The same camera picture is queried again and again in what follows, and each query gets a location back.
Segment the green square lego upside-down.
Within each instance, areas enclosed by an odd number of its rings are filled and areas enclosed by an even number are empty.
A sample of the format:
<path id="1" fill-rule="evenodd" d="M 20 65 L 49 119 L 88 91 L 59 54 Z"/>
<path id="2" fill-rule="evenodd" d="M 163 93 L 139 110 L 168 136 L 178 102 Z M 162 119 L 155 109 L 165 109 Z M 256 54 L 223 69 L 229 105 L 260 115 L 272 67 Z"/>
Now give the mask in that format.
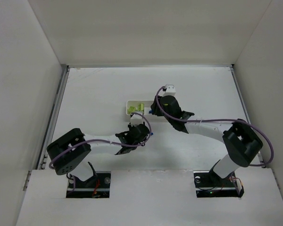
<path id="1" fill-rule="evenodd" d="M 128 113 L 128 114 L 134 113 L 135 111 L 137 111 L 137 109 L 136 109 L 136 107 L 134 107 L 134 106 L 130 106 L 130 107 L 127 109 L 127 113 Z"/>

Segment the green curved slope lego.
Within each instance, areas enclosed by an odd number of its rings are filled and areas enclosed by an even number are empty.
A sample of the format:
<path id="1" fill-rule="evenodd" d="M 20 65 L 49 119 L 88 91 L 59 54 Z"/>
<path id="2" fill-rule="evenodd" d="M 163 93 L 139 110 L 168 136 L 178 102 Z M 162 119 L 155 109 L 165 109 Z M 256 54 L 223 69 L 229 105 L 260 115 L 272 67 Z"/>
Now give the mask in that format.
<path id="1" fill-rule="evenodd" d="M 144 103 L 140 103 L 140 104 L 138 104 L 138 106 L 137 106 L 137 111 L 139 111 L 139 112 L 144 112 Z"/>

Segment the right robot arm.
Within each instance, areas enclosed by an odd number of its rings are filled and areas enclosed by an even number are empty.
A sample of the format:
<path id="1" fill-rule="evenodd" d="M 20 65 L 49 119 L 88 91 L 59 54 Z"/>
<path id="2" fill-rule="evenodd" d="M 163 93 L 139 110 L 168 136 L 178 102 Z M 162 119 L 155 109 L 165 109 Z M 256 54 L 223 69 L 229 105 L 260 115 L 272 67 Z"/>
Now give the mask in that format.
<path id="1" fill-rule="evenodd" d="M 198 119 L 247 119 L 238 97 L 224 102 L 212 97 L 191 98 L 183 94 L 177 94 L 176 98 L 184 111 L 195 113 Z M 151 150 L 155 170 L 210 170 L 227 155 L 225 145 L 220 141 L 178 132 L 164 117 L 149 115 L 147 118 L 153 126 Z"/>

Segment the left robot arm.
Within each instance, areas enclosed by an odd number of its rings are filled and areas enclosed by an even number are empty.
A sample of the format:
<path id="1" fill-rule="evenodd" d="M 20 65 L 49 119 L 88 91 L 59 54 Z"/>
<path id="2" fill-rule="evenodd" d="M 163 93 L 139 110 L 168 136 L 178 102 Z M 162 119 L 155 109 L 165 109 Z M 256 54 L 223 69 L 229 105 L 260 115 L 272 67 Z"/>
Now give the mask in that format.
<path id="1" fill-rule="evenodd" d="M 94 168 L 82 162 L 90 154 L 123 155 L 144 146 L 152 134 L 144 123 L 128 126 L 128 130 L 111 136 L 92 136 L 74 128 L 47 147 L 49 168 L 56 174 L 69 174 L 82 182 L 94 178 Z"/>

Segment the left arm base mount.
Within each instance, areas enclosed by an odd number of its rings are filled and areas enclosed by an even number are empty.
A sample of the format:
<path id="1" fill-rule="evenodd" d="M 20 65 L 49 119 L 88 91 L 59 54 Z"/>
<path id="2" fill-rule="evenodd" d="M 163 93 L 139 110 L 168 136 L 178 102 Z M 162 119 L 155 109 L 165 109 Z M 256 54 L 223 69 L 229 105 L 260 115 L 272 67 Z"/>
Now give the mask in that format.
<path id="1" fill-rule="evenodd" d="M 96 171 L 90 162 L 88 164 L 92 170 L 92 176 L 86 181 L 67 174 L 68 187 L 66 198 L 103 199 L 110 197 L 111 172 Z"/>

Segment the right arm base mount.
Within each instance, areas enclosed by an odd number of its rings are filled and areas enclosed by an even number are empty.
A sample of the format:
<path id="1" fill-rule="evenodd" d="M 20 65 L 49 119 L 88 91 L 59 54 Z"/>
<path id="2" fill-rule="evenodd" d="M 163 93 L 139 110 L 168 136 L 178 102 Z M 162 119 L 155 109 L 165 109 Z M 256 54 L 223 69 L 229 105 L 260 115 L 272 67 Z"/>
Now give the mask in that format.
<path id="1" fill-rule="evenodd" d="M 235 170 L 223 169 L 225 177 L 215 172 L 216 164 L 210 170 L 197 170 L 193 172 L 193 179 L 197 198 L 242 198 L 244 186 L 236 177 Z"/>

